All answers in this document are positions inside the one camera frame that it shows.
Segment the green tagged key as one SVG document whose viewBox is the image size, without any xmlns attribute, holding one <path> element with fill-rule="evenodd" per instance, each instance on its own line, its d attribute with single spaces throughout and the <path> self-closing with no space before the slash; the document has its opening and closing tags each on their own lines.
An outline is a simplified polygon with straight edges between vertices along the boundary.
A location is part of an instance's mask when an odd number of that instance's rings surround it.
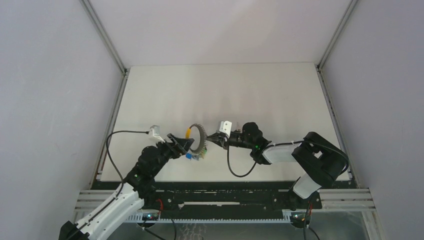
<svg viewBox="0 0 424 240">
<path fill-rule="evenodd" d="M 205 149 L 203 149 L 202 151 L 201 151 L 201 153 L 200 153 L 200 157 L 201 158 L 204 158 L 205 156 L 206 156 L 206 154 L 207 154 L 207 149 L 205 148 Z"/>
</svg>

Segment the blue tagged key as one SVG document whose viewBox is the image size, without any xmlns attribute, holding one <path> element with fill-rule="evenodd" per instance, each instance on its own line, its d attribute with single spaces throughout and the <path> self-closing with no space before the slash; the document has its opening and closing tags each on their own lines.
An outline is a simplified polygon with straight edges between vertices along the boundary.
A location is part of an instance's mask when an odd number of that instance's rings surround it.
<svg viewBox="0 0 424 240">
<path fill-rule="evenodd" d="M 185 157 L 189 160 L 197 160 L 197 156 L 190 152 L 186 153 Z"/>
</svg>

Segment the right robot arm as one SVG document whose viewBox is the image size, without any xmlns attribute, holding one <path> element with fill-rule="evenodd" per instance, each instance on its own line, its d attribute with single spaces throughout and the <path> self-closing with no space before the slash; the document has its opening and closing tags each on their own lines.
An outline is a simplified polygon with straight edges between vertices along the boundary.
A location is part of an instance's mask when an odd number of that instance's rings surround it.
<svg viewBox="0 0 424 240">
<path fill-rule="evenodd" d="M 314 131 L 299 141 L 272 143 L 255 122 L 245 123 L 240 130 L 231 127 L 230 121 L 221 121 L 218 130 L 205 139 L 226 151 L 231 147 L 250 149 L 249 155 L 259 165 L 296 162 L 301 166 L 304 174 L 289 190 L 289 203 L 295 208 L 307 204 L 317 190 L 332 187 L 349 168 L 347 155 Z"/>
</svg>

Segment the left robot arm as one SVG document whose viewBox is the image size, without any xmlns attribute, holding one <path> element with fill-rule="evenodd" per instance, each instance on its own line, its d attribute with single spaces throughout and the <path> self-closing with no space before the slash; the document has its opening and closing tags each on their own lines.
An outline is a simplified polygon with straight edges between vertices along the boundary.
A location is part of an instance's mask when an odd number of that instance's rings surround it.
<svg viewBox="0 0 424 240">
<path fill-rule="evenodd" d="M 134 167 L 121 180 L 117 189 L 97 208 L 75 223 L 67 221 L 59 231 L 60 240 L 106 240 L 125 220 L 142 207 L 156 203 L 153 192 L 156 175 L 171 159 L 190 150 L 193 138 L 179 138 L 169 133 L 141 150 Z"/>
</svg>

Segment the large metal keyring yellow handle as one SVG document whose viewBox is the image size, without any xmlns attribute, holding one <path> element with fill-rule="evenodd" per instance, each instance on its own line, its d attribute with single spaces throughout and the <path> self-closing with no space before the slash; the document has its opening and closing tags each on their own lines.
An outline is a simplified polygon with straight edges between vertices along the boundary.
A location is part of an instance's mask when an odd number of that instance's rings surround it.
<svg viewBox="0 0 424 240">
<path fill-rule="evenodd" d="M 199 124 L 199 123 L 193 123 L 191 126 L 189 126 L 185 132 L 185 138 L 190 138 L 192 130 L 196 129 L 197 133 L 198 133 L 198 137 L 195 139 L 195 148 L 190 148 L 191 153 L 195 154 L 195 155 L 200 155 L 200 153 L 202 152 L 203 149 L 207 149 L 207 141 L 206 141 L 206 137 L 207 137 L 207 133 L 205 128 Z"/>
</svg>

